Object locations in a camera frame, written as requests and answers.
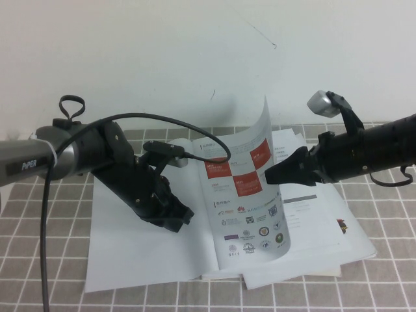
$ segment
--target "stack of paper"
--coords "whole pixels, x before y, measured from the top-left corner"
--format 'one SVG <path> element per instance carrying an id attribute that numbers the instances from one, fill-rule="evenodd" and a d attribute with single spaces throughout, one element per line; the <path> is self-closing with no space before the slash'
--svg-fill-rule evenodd
<path id="1" fill-rule="evenodd" d="M 375 255 L 332 185 L 267 185 L 265 170 L 305 142 L 291 130 L 272 133 L 266 102 L 253 127 L 221 139 L 228 163 L 189 159 L 163 172 L 195 212 L 179 233 L 142 221 L 95 180 L 86 292 L 241 274 L 251 289 L 304 274 L 336 276 L 341 264 Z M 207 138 L 172 144 L 199 157 L 225 155 Z"/>

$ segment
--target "curved page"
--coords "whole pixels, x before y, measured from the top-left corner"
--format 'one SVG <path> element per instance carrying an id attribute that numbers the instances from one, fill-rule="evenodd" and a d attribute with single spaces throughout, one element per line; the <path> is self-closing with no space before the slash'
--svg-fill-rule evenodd
<path id="1" fill-rule="evenodd" d="M 275 260 L 287 252 L 290 239 L 279 186 L 267 185 L 265 179 L 265 170 L 274 163 L 266 100 L 255 125 L 220 139 L 230 148 L 231 160 L 197 164 L 219 267 L 238 270 Z M 193 144 L 200 157 L 225 155 L 208 138 Z"/>

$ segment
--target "black cable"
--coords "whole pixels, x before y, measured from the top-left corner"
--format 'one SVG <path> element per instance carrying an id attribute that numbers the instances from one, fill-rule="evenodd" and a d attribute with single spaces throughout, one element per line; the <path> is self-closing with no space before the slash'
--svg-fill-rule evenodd
<path id="1" fill-rule="evenodd" d="M 126 118 L 147 118 L 147 119 L 154 119 L 154 120 L 160 120 L 163 122 L 168 122 L 170 124 L 180 125 L 182 127 L 201 133 L 205 137 L 208 137 L 214 140 L 224 149 L 224 151 L 226 151 L 226 154 L 227 154 L 227 157 L 218 161 L 214 161 L 212 159 L 204 159 L 204 158 L 201 158 L 193 154 L 189 154 L 189 153 L 185 154 L 187 158 L 192 158 L 198 161 L 205 161 L 205 162 L 213 163 L 213 164 L 226 163 L 231 158 L 231 152 L 229 148 L 219 138 L 210 134 L 209 132 L 203 129 L 200 129 L 198 127 L 195 127 L 194 125 L 191 125 L 189 123 L 181 122 L 180 120 L 176 120 L 176 119 L 164 117 L 164 116 L 159 116 L 159 115 L 154 115 L 154 114 L 147 114 L 144 112 L 137 112 L 137 113 L 132 112 L 132 113 L 127 113 L 127 114 L 118 114 L 118 115 L 109 116 L 100 120 L 96 120 L 92 123 L 89 123 L 88 125 L 82 128 L 76 134 L 72 135 L 69 139 L 64 141 L 59 146 L 59 148 L 56 150 L 57 158 L 59 158 L 59 156 L 63 153 L 63 151 L 70 144 L 72 144 L 72 142 L 74 142 L 78 138 L 81 138 L 88 131 L 91 131 L 95 129 L 96 127 L 99 127 L 107 122 L 111 122 L 113 120 L 118 120 L 118 119 L 126 119 Z M 46 266 L 47 266 L 46 265 L 46 221 L 47 221 L 47 201 L 49 197 L 49 187 L 51 184 L 51 177 L 52 177 L 54 165 L 55 163 L 51 162 L 47 169 L 47 174 L 45 177 L 44 195 L 42 198 L 41 217 L 40 217 L 40 274 L 41 274 L 41 279 L 42 279 L 42 300 L 44 303 L 44 312 L 49 312 L 49 293 L 48 293 L 48 286 L 47 286 L 47 270 L 46 270 Z"/>

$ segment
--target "robotic arm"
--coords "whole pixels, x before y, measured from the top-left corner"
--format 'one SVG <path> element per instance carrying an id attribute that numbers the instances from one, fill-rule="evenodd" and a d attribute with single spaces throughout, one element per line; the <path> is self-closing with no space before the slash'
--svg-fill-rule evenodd
<path id="1" fill-rule="evenodd" d="M 318 91 L 307 106 L 321 116 L 334 117 L 341 113 L 346 133 L 325 132 L 311 150 L 298 148 L 289 158 L 266 170 L 268 184 L 336 183 L 350 177 L 370 174 L 377 185 L 399 187 L 413 182 L 406 168 L 416 163 L 416 114 L 369 129 L 352 111 L 343 96 Z M 384 183 L 371 173 L 400 167 L 407 180 Z"/>
<path id="2" fill-rule="evenodd" d="M 71 118 L 62 106 L 66 100 L 83 105 Z M 135 156 L 117 123 L 96 122 L 97 125 L 91 127 L 91 124 L 83 125 L 72 120 L 85 110 L 85 103 L 80 97 L 64 96 L 60 101 L 60 109 L 68 119 L 54 119 L 52 126 L 37 129 L 33 136 L 36 139 L 0 143 L 0 186 L 33 175 L 45 177 L 51 163 L 55 161 L 54 152 L 76 135 L 79 138 L 56 157 L 52 180 L 91 172 L 141 219 L 173 232 L 178 232 L 183 224 L 189 224 L 194 213 L 172 194 L 169 181 L 161 172 L 168 164 L 184 166 L 187 158 L 197 157 L 186 153 L 181 146 L 157 141 L 145 143 L 143 148 L 147 152 L 141 157 Z M 149 114 L 138 115 L 155 117 Z M 227 161 L 231 154 L 225 144 L 199 130 L 225 148 L 227 158 L 220 162 Z"/>

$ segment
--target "checkered tablecloth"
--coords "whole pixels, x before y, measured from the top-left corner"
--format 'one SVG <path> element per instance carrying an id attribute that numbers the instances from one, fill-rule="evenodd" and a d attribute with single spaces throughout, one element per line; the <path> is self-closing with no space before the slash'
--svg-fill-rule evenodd
<path id="1" fill-rule="evenodd" d="M 326 130 L 343 125 L 283 125 L 317 143 Z M 244 127 L 205 128 L 215 135 Z M 199 138 L 187 129 L 125 132 L 135 153 L 147 140 Z M 400 181 L 397 169 L 377 175 Z M 368 177 L 336 185 L 375 245 L 375 259 L 342 266 L 341 278 L 301 276 L 247 291 L 244 281 L 195 280 L 85 294 L 93 177 L 54 181 L 47 222 L 49 292 L 52 312 L 416 312 L 416 184 L 382 188 Z M 38 258 L 43 180 L 16 183 L 0 212 L 0 312 L 42 311 Z"/>

